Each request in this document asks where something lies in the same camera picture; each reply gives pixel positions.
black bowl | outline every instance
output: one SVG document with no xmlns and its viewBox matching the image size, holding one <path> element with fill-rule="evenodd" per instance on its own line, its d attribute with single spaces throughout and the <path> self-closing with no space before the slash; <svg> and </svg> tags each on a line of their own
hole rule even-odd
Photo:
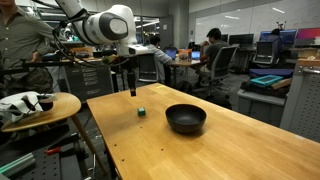
<svg viewBox="0 0 320 180">
<path fill-rule="evenodd" d="M 171 128 L 178 133 L 193 133 L 201 129 L 207 114 L 191 104 L 176 104 L 166 110 L 166 117 Z"/>
</svg>

robotic hand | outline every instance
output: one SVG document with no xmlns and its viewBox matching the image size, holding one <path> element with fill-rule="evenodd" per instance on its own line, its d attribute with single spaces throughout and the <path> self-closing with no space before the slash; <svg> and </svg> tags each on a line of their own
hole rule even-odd
<svg viewBox="0 0 320 180">
<path fill-rule="evenodd" d="M 147 53 L 146 47 L 137 44 L 134 17 L 129 7 L 114 5 L 107 11 L 90 15 L 78 0 L 56 2 L 72 22 L 79 39 L 85 44 L 116 43 L 118 56 Z"/>
</svg>

black chair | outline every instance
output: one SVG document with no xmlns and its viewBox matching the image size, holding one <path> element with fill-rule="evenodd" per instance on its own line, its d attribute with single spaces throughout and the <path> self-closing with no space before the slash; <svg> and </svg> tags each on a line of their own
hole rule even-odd
<svg viewBox="0 0 320 180">
<path fill-rule="evenodd" d="M 229 64 L 237 47 L 223 47 L 218 52 L 214 62 L 211 66 L 211 72 L 199 72 L 200 77 L 205 79 L 202 84 L 208 84 L 206 87 L 195 89 L 194 92 L 208 92 L 208 96 L 211 96 L 211 92 L 214 87 L 221 86 L 221 81 L 229 76 Z"/>
<path fill-rule="evenodd" d="M 138 81 L 159 82 L 159 69 L 153 54 L 138 55 Z"/>
<path fill-rule="evenodd" d="M 256 55 L 252 62 L 263 68 L 278 64 L 279 62 L 278 41 L 272 41 L 272 42 L 258 41 Z"/>
</svg>

small green cube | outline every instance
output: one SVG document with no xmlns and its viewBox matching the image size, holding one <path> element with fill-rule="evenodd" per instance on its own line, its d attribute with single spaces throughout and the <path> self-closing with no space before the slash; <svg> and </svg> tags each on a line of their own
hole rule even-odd
<svg viewBox="0 0 320 180">
<path fill-rule="evenodd" d="M 143 107 L 138 108 L 138 116 L 145 116 L 146 110 Z"/>
</svg>

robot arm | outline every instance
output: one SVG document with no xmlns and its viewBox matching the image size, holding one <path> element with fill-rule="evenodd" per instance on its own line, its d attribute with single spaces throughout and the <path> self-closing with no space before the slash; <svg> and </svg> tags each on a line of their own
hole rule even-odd
<svg viewBox="0 0 320 180">
<path fill-rule="evenodd" d="M 114 5 L 107 11 L 90 15 L 78 0 L 56 0 L 56 2 L 85 44 L 116 43 L 119 56 L 147 53 L 146 47 L 137 44 L 134 17 L 129 7 Z"/>
</svg>

